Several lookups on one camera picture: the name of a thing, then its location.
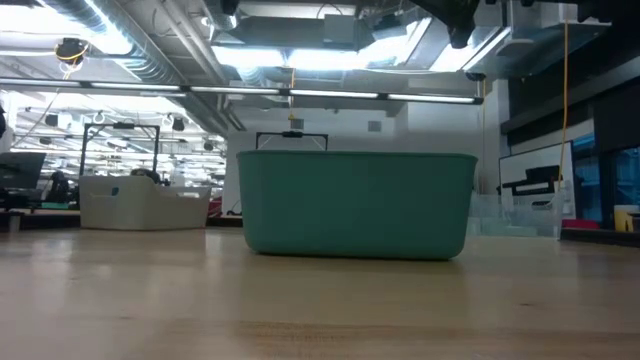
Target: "yellow object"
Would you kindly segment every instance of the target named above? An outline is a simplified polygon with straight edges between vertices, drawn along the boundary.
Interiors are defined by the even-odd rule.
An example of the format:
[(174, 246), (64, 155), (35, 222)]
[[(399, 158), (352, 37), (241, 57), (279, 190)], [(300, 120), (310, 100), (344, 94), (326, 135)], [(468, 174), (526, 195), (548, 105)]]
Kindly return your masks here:
[(616, 231), (633, 232), (633, 216), (631, 214), (637, 212), (640, 212), (638, 205), (616, 205), (613, 208)]

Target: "ceiling light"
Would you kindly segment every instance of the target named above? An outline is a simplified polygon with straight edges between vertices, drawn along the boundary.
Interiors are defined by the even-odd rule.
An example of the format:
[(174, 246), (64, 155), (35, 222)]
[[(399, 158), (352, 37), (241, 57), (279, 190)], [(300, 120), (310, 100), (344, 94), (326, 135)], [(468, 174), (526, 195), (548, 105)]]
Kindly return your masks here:
[(389, 100), (415, 101), (415, 102), (435, 102), (450, 104), (473, 104), (476, 99), (470, 97), (439, 96), (439, 95), (411, 95), (411, 94), (389, 94)]
[(345, 97), (354, 99), (375, 99), (378, 97), (377, 93), (296, 89), (291, 89), (290, 94), (293, 96)]
[(418, 43), (420, 42), (420, 40), (422, 40), (422, 37), (427, 32), (429, 25), (431, 25), (431, 18), (424, 18), (420, 20), (415, 30), (409, 36), (409, 40), (407, 40), (406, 45), (400, 51), (398, 56), (396, 56), (395, 65), (405, 64), (409, 60), (409, 57), (411, 57), (411, 54), (413, 54), (414, 50), (418, 46)]
[(42, 80), (42, 79), (18, 79), (0, 78), (0, 85), (24, 85), (24, 86), (51, 86), (51, 87), (80, 87), (78, 81)]
[(128, 84), (128, 83), (103, 83), (93, 82), (93, 87), (117, 90), (146, 90), (146, 91), (180, 91), (178, 85), (156, 85), (156, 84)]
[(429, 71), (454, 72), (458, 71), (476, 53), (473, 46), (467, 45), (462, 49), (454, 49), (451, 44), (447, 45), (438, 56), (438, 59), (431, 65)]
[(219, 87), (219, 86), (193, 86), (193, 92), (211, 92), (218, 94), (244, 94), (244, 95), (278, 95), (278, 89), (245, 88), (245, 87)]
[(482, 48), (480, 52), (478, 52), (473, 58), (471, 58), (471, 60), (469, 60), (469, 62), (467, 62), (467, 64), (462, 67), (462, 70), (469, 71), (472, 67), (476, 66), (476, 64), (479, 63), (480, 60), (484, 59), (484, 57), (487, 56), (487, 54), (489, 54), (489, 52), (491, 52), (491, 50), (493, 50), (496, 46), (498, 46), (498, 44), (500, 44), (500, 42), (504, 40), (504, 38), (506, 38), (509, 34), (511, 34), (510, 27), (503, 29), (489, 44), (487, 44), (487, 46)]
[[(155, 142), (155, 138), (146, 138), (146, 137), (130, 137), (127, 138), (129, 141), (138, 141), (138, 142)], [(185, 139), (177, 139), (177, 138), (160, 138), (158, 141), (164, 143), (186, 143)]]
[(290, 67), (314, 71), (361, 69), (367, 65), (364, 62), (355, 51), (301, 49), (289, 57)]
[(185, 93), (163, 93), (163, 92), (157, 92), (157, 91), (142, 91), (142, 92), (140, 92), (140, 96), (162, 96), (162, 97), (176, 98), (176, 97), (187, 97), (187, 94), (185, 94)]
[(284, 57), (276, 49), (251, 49), (213, 46), (213, 52), (221, 64), (234, 67), (284, 66)]

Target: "ceiling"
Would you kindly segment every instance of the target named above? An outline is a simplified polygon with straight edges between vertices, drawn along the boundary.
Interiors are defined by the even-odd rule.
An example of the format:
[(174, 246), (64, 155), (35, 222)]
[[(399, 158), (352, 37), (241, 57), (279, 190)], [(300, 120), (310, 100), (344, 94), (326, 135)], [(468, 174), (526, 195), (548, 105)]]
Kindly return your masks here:
[[(519, 76), (540, 71), (553, 62), (558, 54), (548, 50), (563, 39), (558, 26), (564, 15), (573, 16), (571, 26), (576, 41), (572, 48), (606, 29), (606, 24), (596, 21), (577, 24), (576, 14), (571, 12), (560, 16), (557, 4), (536, 3), (524, 8), (519, 2), (512, 7), (482, 2), (468, 46), (456, 50), (449, 45), (447, 26), (411, 1), (337, 0), (323, 4), (313, 0), (243, 0), (235, 20), (225, 18), (215, 8), (219, 2), (213, 0), (93, 0), (93, 8), (85, 0), (39, 0), (44, 7), (18, 6), (20, 0), (12, 0), (14, 6), (2, 5), (5, 3), (0, 1), (0, 76), (68, 76), (73, 80), (128, 83), (294, 85), (317, 90), (476, 96), (478, 84), (470, 81), (464, 71), (484, 72), (490, 77)], [(81, 13), (72, 11), (73, 7), (65, 8), (69, 4), (85, 6), (86, 12), (95, 8), (101, 12), (83, 19)], [(230, 26), (222, 24), (225, 20), (235, 26), (222, 28)], [(63, 64), (54, 55), (55, 46), (65, 37), (83, 39), (91, 45), (81, 66)], [(524, 45), (514, 51), (514, 43)], [(260, 116), (267, 112), (270, 119), (282, 118), (286, 123), (283, 114), (289, 113), (292, 106), (291, 99), (278, 96), (174, 99), (143, 93), (83, 91), (56, 96), (42, 89), (6, 90), (15, 90), (11, 95), (3, 94), (3, 101), (11, 99), (16, 139), (31, 132), (30, 137), (20, 140), (19, 147), (60, 150), (58, 158), (71, 158), (63, 150), (77, 151), (79, 142), (69, 136), (81, 134), (83, 123), (104, 116), (105, 123), (161, 126), (161, 138), (166, 142), (160, 152), (167, 156), (193, 154), (195, 167), (207, 155), (203, 150), (205, 141), (216, 144), (207, 159), (224, 164), (222, 137), (247, 128), (260, 131), (261, 126), (267, 126), (267, 122), (259, 121)], [(33, 128), (48, 105), (50, 114), (71, 119), (75, 125), (62, 128), (38, 124)], [(384, 119), (394, 117), (402, 106), (400, 102), (325, 97), (293, 101), (293, 110), (304, 113), (308, 122), (323, 121), (326, 117), (321, 114), (327, 111), (351, 114), (349, 111), (366, 110), (377, 112)], [(309, 112), (313, 110), (318, 116)], [(184, 131), (172, 130), (171, 123), (176, 118), (184, 119)], [(336, 121), (335, 126), (344, 126), (340, 125), (343, 123)], [(41, 135), (49, 135), (53, 143), (42, 145)], [(109, 136), (144, 138), (148, 134), (142, 130), (125, 134), (112, 129), (105, 137)], [(94, 142), (90, 147), (95, 151), (113, 152), (107, 139), (96, 137)], [(131, 145), (126, 151), (145, 154), (152, 149), (148, 141), (128, 142)], [(104, 161), (101, 156), (96, 155), (95, 160)], [(122, 163), (141, 165), (139, 159)], [(168, 164), (163, 168), (166, 172), (191, 166), (174, 157), (163, 163)], [(211, 182), (211, 175), (219, 178), (224, 173), (223, 167), (199, 168), (202, 171), (189, 178), (191, 183)]]

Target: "monitor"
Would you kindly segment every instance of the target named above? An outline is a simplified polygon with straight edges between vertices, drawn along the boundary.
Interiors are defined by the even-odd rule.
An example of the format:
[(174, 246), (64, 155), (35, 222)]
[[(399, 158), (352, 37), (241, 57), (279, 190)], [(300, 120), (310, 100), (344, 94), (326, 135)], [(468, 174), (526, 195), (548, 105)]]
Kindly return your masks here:
[(0, 154), (0, 188), (35, 189), (46, 153)]

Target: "yellow cable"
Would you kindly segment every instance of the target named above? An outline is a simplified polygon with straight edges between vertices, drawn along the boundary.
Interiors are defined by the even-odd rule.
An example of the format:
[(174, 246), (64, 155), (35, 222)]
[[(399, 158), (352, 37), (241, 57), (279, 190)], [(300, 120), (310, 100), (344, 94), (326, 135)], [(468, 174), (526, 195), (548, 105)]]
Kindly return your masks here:
[(79, 58), (80, 56), (84, 55), (84, 53), (86, 53), (88, 49), (89, 49), (89, 44), (87, 44), (87, 45), (84, 47), (84, 49), (82, 49), (82, 51), (80, 51), (79, 53), (77, 53), (77, 54), (75, 54), (75, 55), (68, 56), (68, 57), (62, 57), (62, 56), (58, 56), (58, 55), (57, 55), (57, 54), (58, 54), (58, 45), (56, 45), (56, 46), (53, 48), (53, 51), (56, 53), (56, 57), (57, 57), (59, 60), (75, 60), (75, 59)]
[(567, 139), (567, 123), (569, 121), (569, 20), (564, 20), (564, 119), (562, 123), (562, 150), (560, 150), (560, 171), (558, 174), (558, 188), (562, 181), (562, 167), (564, 166), (564, 143)]

